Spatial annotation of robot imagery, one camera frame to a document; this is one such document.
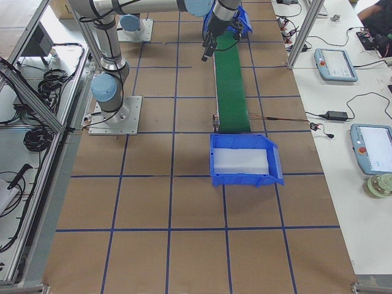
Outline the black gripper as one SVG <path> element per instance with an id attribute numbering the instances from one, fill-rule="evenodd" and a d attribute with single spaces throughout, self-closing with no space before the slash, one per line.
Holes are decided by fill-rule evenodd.
<path id="1" fill-rule="evenodd" d="M 212 57 L 217 47 L 217 38 L 224 35 L 228 28 L 233 29 L 233 39 L 241 40 L 243 37 L 244 25 L 236 12 L 231 20 L 224 21 L 219 19 L 213 12 L 208 14 L 203 22 L 202 47 L 205 49 L 202 61 L 207 61 Z"/>

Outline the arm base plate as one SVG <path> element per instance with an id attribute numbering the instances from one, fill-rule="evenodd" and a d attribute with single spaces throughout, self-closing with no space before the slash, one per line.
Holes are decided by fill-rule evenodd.
<path id="1" fill-rule="evenodd" d="M 120 43 L 148 43 L 151 41 L 153 19 L 123 17 L 119 20 L 117 34 Z"/>
<path id="2" fill-rule="evenodd" d="M 123 100 L 122 108 L 117 114 L 102 112 L 100 105 L 96 102 L 95 112 L 89 127 L 90 135 L 136 135 L 140 121 L 142 96 L 127 96 Z"/>

